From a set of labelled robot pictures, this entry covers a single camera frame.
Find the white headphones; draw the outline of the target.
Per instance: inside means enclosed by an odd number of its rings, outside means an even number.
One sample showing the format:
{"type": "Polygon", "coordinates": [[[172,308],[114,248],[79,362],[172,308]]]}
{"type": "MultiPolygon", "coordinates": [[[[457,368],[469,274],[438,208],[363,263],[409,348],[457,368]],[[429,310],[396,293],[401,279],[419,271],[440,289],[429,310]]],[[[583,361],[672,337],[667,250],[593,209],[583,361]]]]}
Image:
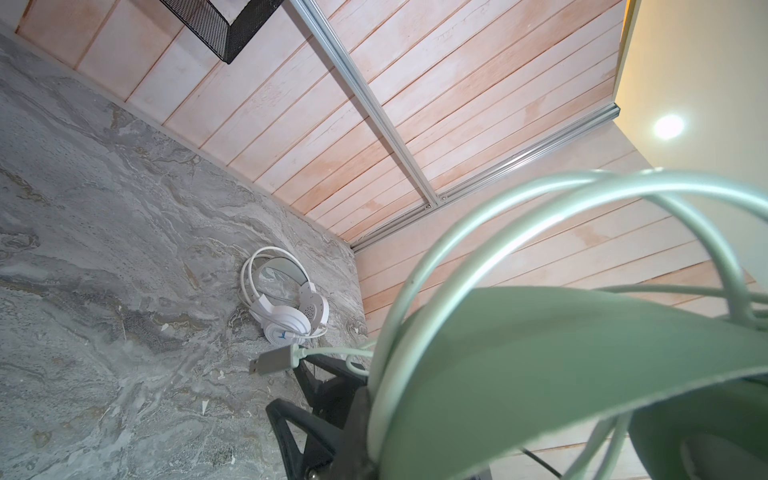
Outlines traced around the white headphones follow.
{"type": "Polygon", "coordinates": [[[265,246],[244,261],[239,294],[273,346],[302,345],[327,332],[327,299],[301,262],[283,248],[265,246]]]}

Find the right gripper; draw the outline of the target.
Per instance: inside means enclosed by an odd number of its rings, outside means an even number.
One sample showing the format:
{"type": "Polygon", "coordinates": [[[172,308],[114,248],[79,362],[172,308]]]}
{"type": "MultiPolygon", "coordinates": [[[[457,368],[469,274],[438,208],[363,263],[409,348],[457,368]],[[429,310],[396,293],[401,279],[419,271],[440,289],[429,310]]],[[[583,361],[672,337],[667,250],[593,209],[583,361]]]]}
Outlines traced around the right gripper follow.
{"type": "Polygon", "coordinates": [[[341,359],[310,355],[293,369],[310,409],[276,399],[266,413],[289,479],[329,476],[342,440],[354,396],[367,378],[349,370],[341,359]]]}

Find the aluminium frame bar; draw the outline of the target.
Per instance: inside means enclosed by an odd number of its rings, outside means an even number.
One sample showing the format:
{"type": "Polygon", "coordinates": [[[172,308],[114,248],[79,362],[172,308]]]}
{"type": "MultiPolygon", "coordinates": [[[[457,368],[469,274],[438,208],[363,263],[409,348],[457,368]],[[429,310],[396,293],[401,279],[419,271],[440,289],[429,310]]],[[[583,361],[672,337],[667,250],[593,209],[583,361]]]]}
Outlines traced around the aluminium frame bar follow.
{"type": "Polygon", "coordinates": [[[405,141],[384,111],[382,104],[371,90],[368,82],[317,2],[312,0],[291,0],[290,4],[318,41],[325,55],[340,73],[344,84],[352,91],[361,104],[365,111],[365,119],[373,122],[375,130],[383,138],[383,143],[392,149],[395,161],[404,171],[410,183],[430,207],[436,207],[439,204],[436,191],[417,166],[416,160],[406,146],[405,141]]]}

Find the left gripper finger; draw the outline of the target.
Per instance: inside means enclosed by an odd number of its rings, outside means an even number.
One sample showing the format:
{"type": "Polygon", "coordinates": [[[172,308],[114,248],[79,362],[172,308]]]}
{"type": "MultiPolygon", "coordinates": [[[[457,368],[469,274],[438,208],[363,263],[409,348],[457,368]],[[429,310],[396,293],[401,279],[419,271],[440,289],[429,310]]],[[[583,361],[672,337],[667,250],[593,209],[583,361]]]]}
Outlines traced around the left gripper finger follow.
{"type": "Polygon", "coordinates": [[[341,443],[326,479],[377,479],[378,470],[367,450],[367,431],[372,408],[370,392],[361,387],[353,397],[341,443]]]}

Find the green headphones with cable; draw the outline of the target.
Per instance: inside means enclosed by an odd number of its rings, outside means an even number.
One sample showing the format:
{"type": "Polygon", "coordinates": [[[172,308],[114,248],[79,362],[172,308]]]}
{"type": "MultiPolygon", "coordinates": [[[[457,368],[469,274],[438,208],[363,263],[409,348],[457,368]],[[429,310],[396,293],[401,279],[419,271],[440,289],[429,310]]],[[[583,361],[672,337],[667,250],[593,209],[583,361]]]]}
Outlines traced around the green headphones with cable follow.
{"type": "Polygon", "coordinates": [[[367,450],[377,479],[469,479],[511,449],[586,420],[594,428],[565,472],[614,471],[626,442],[653,479],[767,475],[767,298],[748,289],[720,231],[686,201],[700,195],[758,218],[767,196],[711,174],[650,169],[542,177],[455,223],[422,257],[383,328],[357,348],[278,347],[253,372],[292,371],[310,355],[367,378],[367,450]],[[642,198],[687,227],[709,253],[719,297],[708,318],[645,301],[642,285],[596,290],[484,287],[505,257],[584,211],[642,198]]]}

